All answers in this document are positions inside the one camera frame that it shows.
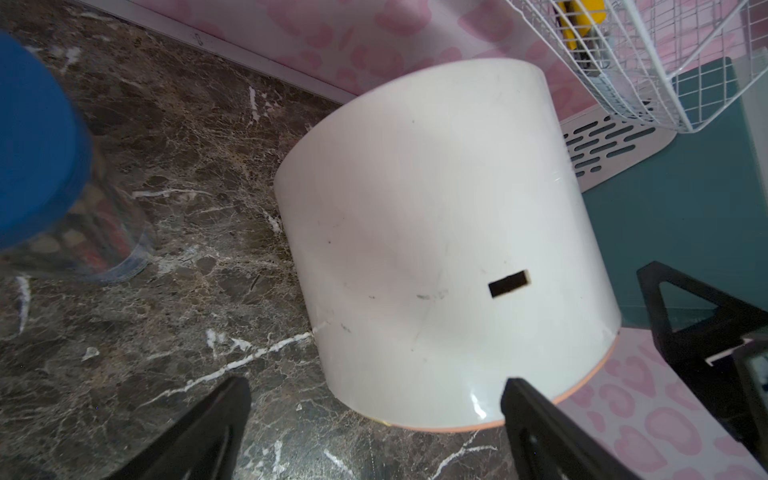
pink leopard print surface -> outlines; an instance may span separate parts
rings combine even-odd
[[[664,362],[650,330],[621,329],[604,367],[559,407],[641,478],[768,478]]]

plastic container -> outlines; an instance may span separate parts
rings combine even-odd
[[[0,273],[119,282],[152,254],[151,229],[77,111],[0,32]]]
[[[507,378],[555,402],[621,323],[541,70],[398,78],[288,153],[275,195],[331,392],[411,429],[504,421]]]

blue lid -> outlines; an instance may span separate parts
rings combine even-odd
[[[90,168],[91,137],[64,92],[0,31],[0,249],[62,218]]]

yellow object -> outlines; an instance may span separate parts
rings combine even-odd
[[[580,37],[584,37],[592,29],[592,22],[599,25],[605,21],[606,13],[603,0],[581,0],[581,5],[575,0],[558,2],[558,6],[565,13],[565,16],[562,16],[557,12],[558,24],[562,28],[563,39],[569,50],[576,50],[578,45],[577,33]]]

white vented panel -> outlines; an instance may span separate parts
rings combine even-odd
[[[677,132],[631,124],[600,105],[560,124],[582,192],[666,147]]]

